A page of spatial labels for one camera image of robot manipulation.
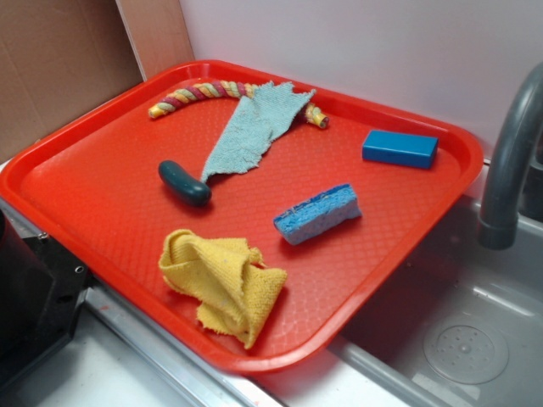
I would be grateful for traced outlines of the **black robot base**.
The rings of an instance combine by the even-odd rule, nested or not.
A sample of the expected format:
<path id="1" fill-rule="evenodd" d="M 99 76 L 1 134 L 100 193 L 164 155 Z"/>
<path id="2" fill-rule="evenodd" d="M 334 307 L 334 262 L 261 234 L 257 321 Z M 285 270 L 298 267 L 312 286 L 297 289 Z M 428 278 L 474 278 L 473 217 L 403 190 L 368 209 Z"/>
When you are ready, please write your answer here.
<path id="1" fill-rule="evenodd" d="M 1 213 L 2 390 L 72 340 L 90 278 L 56 239 L 21 237 Z"/>

